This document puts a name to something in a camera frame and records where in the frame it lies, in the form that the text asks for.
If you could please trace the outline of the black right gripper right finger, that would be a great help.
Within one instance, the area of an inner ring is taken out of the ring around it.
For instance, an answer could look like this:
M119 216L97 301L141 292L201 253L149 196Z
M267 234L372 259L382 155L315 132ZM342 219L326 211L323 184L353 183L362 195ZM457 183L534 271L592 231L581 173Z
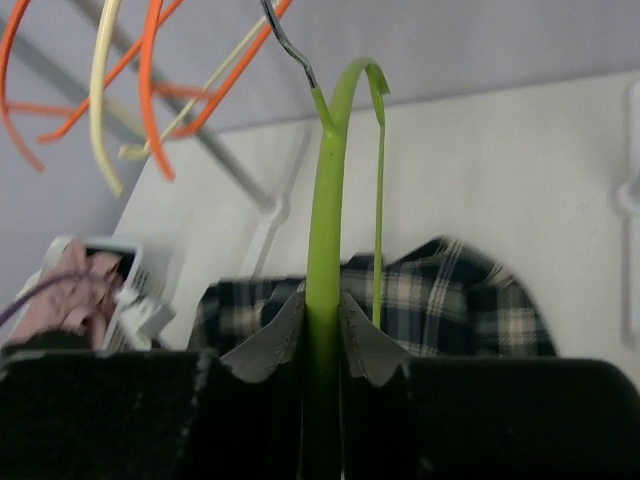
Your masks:
M635 479L639 395L614 365L417 357L339 307L348 479Z

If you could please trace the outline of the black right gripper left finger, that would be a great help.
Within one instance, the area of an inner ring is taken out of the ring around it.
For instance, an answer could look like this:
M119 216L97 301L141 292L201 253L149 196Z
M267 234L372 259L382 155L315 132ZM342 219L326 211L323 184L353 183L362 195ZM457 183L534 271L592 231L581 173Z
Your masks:
M305 307L225 355L21 348L1 360L5 479L294 479Z

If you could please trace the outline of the green hanger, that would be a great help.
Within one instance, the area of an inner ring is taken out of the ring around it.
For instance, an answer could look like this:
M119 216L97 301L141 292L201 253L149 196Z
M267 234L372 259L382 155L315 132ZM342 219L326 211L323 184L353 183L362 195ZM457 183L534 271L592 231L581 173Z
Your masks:
M274 36L303 68L321 121L309 235L305 307L307 360L302 421L302 476L338 479L342 474L339 397L341 221L349 121L360 77L368 79L379 125L386 134L384 98L390 88L372 58L354 59L325 99L310 61L291 43L270 2L262 4Z

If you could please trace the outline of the navy plaid skirt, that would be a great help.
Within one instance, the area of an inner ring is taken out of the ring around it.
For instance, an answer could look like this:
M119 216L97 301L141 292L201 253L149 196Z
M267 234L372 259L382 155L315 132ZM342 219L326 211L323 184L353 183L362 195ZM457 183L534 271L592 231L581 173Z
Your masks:
M302 277L221 280L203 294L188 341L224 355L272 321ZM416 356L553 356L528 292L500 262L437 237L382 267L381 329Z

